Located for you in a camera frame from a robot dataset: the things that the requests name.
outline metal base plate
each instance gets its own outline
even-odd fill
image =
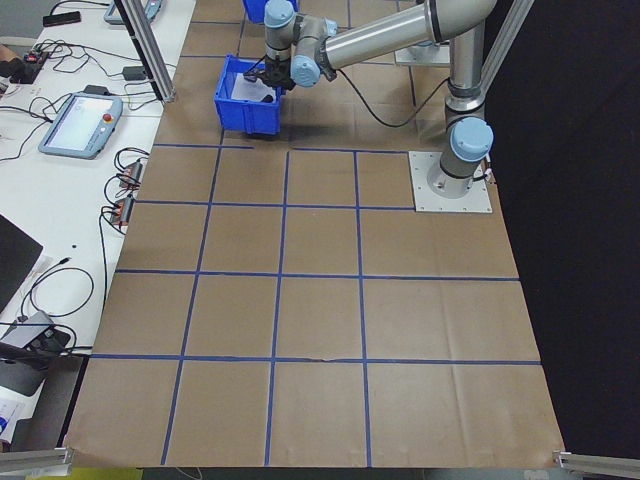
[[[492,213],[491,200],[484,181],[474,182],[462,198],[444,198],[431,190],[427,183],[427,172],[431,165],[440,161],[441,155],[442,152],[409,152],[416,212]],[[474,176],[481,175],[482,167],[478,166]]]
[[[396,65],[449,67],[449,45],[413,45],[395,52]]]

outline black phone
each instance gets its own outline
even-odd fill
[[[81,20],[78,10],[68,13],[56,13],[55,15],[45,15],[42,17],[43,27],[55,27],[56,25],[66,25],[68,23],[78,23]]]

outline electrical connector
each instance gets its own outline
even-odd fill
[[[121,188],[138,187],[142,178],[142,162],[138,160],[124,167],[124,171],[119,178]]]
[[[135,199],[131,194],[121,200],[118,200],[115,203],[114,212],[111,214],[109,222],[112,225],[118,225],[119,227],[127,226],[131,219],[131,214],[133,213],[134,203]]]

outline floor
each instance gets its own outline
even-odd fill
[[[408,5],[301,9],[348,28]],[[490,215],[414,212],[407,151],[442,142],[442,92],[390,131],[323,81],[287,95],[277,137],[225,131],[225,55],[261,57],[262,38],[237,0],[198,2],[72,419],[78,462],[551,466],[497,187]],[[391,121],[446,75],[390,55],[346,71]]]

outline blue joint cap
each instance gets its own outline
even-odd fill
[[[493,130],[477,117],[467,117],[453,126],[451,149],[458,158],[474,163],[482,160],[493,145]]]
[[[329,20],[328,18],[325,18],[324,22],[327,24],[327,35],[330,37],[336,36],[338,34],[338,22]]]
[[[306,55],[296,55],[291,62],[291,78],[301,87],[313,87],[320,80],[320,67]]]
[[[264,24],[269,28],[282,28],[295,17],[296,12],[287,0],[269,0],[264,8]]]

